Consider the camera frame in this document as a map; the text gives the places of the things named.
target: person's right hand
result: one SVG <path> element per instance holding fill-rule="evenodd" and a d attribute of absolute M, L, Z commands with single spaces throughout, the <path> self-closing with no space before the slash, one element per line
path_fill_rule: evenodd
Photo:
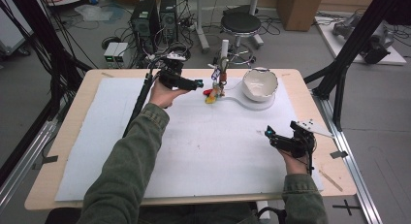
<path fill-rule="evenodd" d="M 151 95 L 148 102 L 164 109 L 170 107 L 177 96 L 187 92 L 189 91 L 183 89 L 171 90 L 157 79 L 151 88 Z"/>
<path fill-rule="evenodd" d="M 294 158 L 291 156 L 290 152 L 278 149 L 278 152 L 283 156 L 285 162 L 285 168 L 287 170 L 287 175 L 292 174 L 308 174 L 307 171 L 307 157 Z"/>

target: wooden tabletop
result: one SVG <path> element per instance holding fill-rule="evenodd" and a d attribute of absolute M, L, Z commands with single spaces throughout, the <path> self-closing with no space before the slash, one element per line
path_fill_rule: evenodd
<path fill-rule="evenodd" d="M 326 124 L 318 111 L 299 71 L 294 69 L 271 69 L 281 78 L 287 89 L 289 98 L 295 110 L 298 120 L 313 118 L 317 123 L 326 128 Z M 242 78 L 246 69 L 233 69 L 228 72 L 229 77 Z M 147 70 L 92 70 L 89 71 L 79 88 L 79 92 L 70 107 L 69 112 L 55 138 L 55 141 L 47 157 L 58 155 L 57 162 L 45 164 L 33 184 L 33 187 L 25 202 L 29 210 L 53 209 L 53 208 L 81 208 L 82 202 L 55 202 L 54 198 L 58 191 L 60 181 L 63 178 L 66 162 L 70 151 L 78 137 L 82 122 L 94 99 L 102 78 L 144 78 Z M 212 74 L 211 69 L 184 69 L 185 78 L 206 78 Z M 320 172 L 324 184 L 323 196 L 346 196 L 354 195 L 357 190 L 345 164 L 341 158 L 332 159 L 330 153 L 337 151 L 336 145 L 331 138 L 315 135 L 317 145 L 313 159 Z M 279 196 L 267 197 L 264 195 L 250 196 L 219 196 L 194 198 L 198 202 L 229 202 L 229 201 L 257 201 L 281 199 Z M 186 203 L 182 199 L 176 199 L 172 203 Z M 161 200 L 142 201 L 143 205 L 159 205 Z"/>

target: green jacket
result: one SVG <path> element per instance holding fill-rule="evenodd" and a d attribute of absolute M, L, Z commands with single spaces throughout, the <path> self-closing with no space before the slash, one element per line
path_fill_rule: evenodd
<path fill-rule="evenodd" d="M 144 107 L 85 194 L 79 224 L 138 222 L 140 203 L 169 120 L 159 107 Z M 283 199 L 287 223 L 326 223 L 322 198 L 311 176 L 286 176 Z"/>

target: white bowl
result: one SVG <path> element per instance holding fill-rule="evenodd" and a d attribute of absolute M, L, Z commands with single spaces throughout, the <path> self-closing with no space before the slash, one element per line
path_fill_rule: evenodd
<path fill-rule="evenodd" d="M 252 69 L 242 79 L 242 92 L 256 102 L 265 102 L 273 98 L 277 87 L 277 76 L 265 68 Z"/>

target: floor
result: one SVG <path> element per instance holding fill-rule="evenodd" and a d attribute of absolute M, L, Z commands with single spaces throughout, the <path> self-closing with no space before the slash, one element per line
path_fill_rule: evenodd
<path fill-rule="evenodd" d="M 107 37 L 121 34 L 118 29 L 127 27 L 130 14 L 124 9 L 108 5 L 106 7 L 114 11 L 115 19 L 83 22 L 80 16 L 73 16 L 74 7 L 68 5 L 59 12 L 71 23 L 69 31 L 88 57 L 98 68 L 106 68 L 101 43 Z M 222 10 L 224 7 L 214 12 L 206 10 L 204 19 L 212 17 L 212 22 L 218 24 Z M 261 9 L 260 15 L 276 17 L 276 12 Z M 255 50 L 257 61 L 253 66 L 295 68 L 306 77 L 332 62 L 332 54 L 317 26 L 311 26 L 307 32 L 293 32 L 284 31 L 280 23 L 272 25 L 279 31 L 274 27 L 270 27 L 269 31 L 280 34 L 261 35 L 265 44 Z M 232 39 L 214 27 L 205 27 L 205 34 L 210 52 L 202 54 L 198 38 L 192 34 L 192 57 L 184 68 L 207 68 L 206 64 L 212 62 L 221 40 Z M 410 39 L 402 41 L 411 45 Z M 395 42 L 394 48 L 406 56 L 406 65 L 351 65 L 347 74 L 341 124 L 382 221 L 410 223 L 411 174 L 408 169 L 411 168 L 411 50 L 400 42 Z M 74 49 L 79 60 L 91 65 L 77 47 Z M 49 74 L 34 54 L 22 56 L 15 53 L 0 62 L 0 65 L 0 119 L 3 123 L 0 126 L 0 164 L 3 164 L 48 101 Z M 314 88 L 318 83 L 316 80 L 308 87 Z M 37 173 L 38 170 L 28 173 L 0 214 L 1 224 L 45 222 L 48 211 L 34 212 L 24 208 L 24 200 Z M 355 196 L 325 198 L 324 202 L 331 223 L 366 223 Z M 351 208 L 335 207 L 345 204 Z M 281 208 L 283 203 L 269 201 L 269 205 Z M 267 223 L 277 223 L 275 219 L 271 215 L 271 221 Z"/>

